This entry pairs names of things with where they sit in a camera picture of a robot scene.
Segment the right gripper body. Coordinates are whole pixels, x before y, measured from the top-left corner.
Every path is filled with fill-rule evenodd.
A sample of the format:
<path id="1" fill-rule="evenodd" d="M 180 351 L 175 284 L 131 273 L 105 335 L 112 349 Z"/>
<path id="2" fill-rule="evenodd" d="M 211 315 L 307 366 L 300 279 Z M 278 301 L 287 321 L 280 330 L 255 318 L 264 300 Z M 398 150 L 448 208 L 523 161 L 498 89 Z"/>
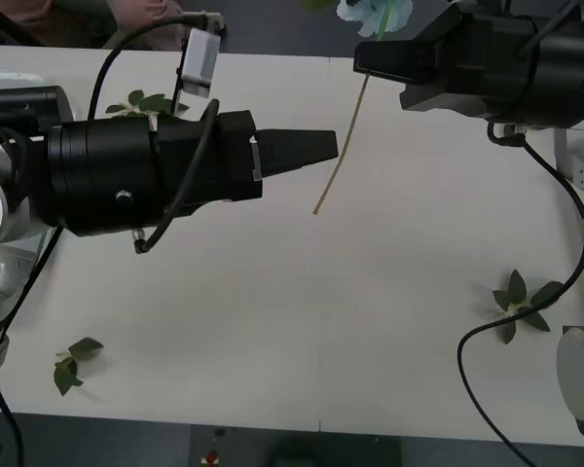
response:
<path id="1" fill-rule="evenodd" d="M 493 10 L 451 6 L 416 37 L 401 41 L 406 111 L 451 110 L 471 118 L 489 118 L 492 110 L 483 84 L 489 67 L 487 45 Z"/>

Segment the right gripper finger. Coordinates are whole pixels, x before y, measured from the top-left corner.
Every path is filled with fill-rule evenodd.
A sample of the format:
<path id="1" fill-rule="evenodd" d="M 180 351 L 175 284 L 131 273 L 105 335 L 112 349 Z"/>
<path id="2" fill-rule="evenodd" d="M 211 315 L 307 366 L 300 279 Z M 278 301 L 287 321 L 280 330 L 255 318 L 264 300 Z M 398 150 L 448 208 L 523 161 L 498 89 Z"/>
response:
<path id="1" fill-rule="evenodd" d="M 444 40 L 362 42 L 354 50 L 353 71 L 405 85 L 426 85 L 436 77 Z"/>

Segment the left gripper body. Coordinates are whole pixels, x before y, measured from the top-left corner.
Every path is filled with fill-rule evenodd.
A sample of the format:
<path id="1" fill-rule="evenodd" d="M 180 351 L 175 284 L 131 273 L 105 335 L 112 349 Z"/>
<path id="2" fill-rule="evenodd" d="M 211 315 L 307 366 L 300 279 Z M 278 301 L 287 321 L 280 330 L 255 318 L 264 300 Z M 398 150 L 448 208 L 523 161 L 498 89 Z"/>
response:
<path id="1" fill-rule="evenodd" d="M 154 155 L 163 201 L 170 203 L 193 159 L 204 121 L 171 116 L 158 118 Z M 179 210 L 194 214 L 215 201 L 245 201 L 263 195 L 263 182 L 254 179 L 250 138 L 256 126 L 248 110 L 220 113 L 198 165 L 192 188 Z"/>

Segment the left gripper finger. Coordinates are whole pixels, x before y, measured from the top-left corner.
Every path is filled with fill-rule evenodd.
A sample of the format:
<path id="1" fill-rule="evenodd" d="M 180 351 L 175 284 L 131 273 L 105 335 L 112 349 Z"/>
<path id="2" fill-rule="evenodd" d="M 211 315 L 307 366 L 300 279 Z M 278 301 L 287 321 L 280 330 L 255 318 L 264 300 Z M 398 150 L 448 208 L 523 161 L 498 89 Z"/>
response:
<path id="1" fill-rule="evenodd" d="M 334 130 L 262 129 L 254 139 L 255 180 L 339 157 Z"/>

